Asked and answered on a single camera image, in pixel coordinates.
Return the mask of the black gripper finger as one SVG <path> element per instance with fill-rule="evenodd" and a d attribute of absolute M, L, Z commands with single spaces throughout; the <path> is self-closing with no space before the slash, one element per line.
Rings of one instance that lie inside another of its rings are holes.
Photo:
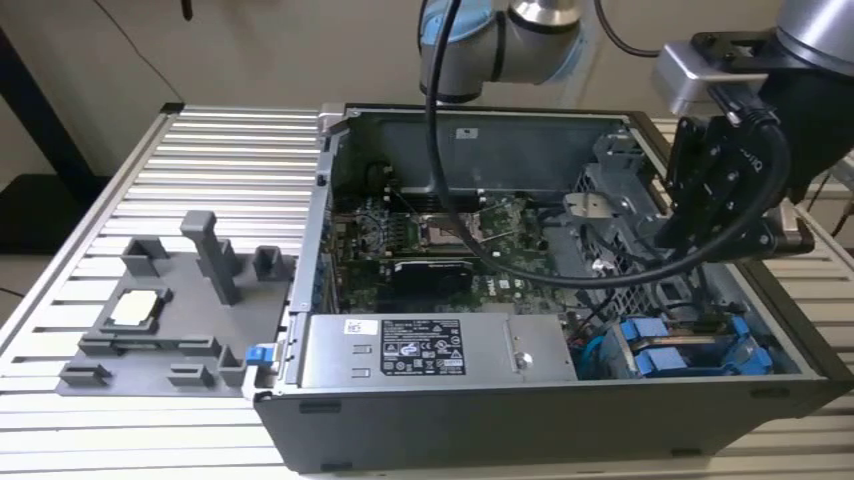
<path fill-rule="evenodd" d="M 705 222 L 705 126 L 693 117 L 681 117 L 677 122 L 664 180 L 671 215 L 655 236 L 655 244 L 661 248 L 683 247 Z"/>
<path fill-rule="evenodd" d="M 778 128 L 708 122 L 695 242 L 704 263 L 763 259 L 778 248 Z"/>

